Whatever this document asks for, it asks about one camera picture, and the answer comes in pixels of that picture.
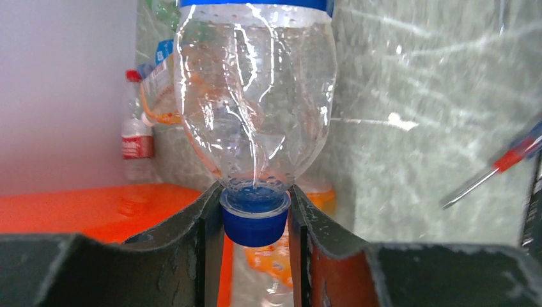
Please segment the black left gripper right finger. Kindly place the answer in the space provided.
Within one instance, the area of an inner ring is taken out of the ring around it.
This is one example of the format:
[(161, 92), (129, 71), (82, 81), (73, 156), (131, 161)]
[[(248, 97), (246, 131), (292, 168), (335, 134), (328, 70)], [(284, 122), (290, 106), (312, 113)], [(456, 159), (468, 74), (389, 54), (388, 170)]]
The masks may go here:
[(540, 306), (541, 265), (499, 245), (367, 242), (290, 188), (295, 306)]

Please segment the large orange label bottle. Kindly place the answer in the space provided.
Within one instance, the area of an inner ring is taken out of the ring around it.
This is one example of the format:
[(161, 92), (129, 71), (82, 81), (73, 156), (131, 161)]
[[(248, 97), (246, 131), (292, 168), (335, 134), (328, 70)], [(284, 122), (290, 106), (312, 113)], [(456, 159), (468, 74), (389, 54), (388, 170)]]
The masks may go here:
[(157, 44), (153, 70), (140, 85), (141, 120), (149, 127), (182, 123), (173, 84), (173, 43), (170, 39)]

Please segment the clear bottle blue cap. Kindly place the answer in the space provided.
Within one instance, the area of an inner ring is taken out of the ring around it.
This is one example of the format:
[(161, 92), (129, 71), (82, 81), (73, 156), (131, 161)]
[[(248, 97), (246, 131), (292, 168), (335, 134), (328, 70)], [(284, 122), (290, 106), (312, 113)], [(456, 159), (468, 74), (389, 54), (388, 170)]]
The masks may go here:
[(333, 1), (183, 1), (174, 90), (192, 146), (222, 184), (224, 229), (282, 236), (288, 189), (321, 152), (337, 79)]

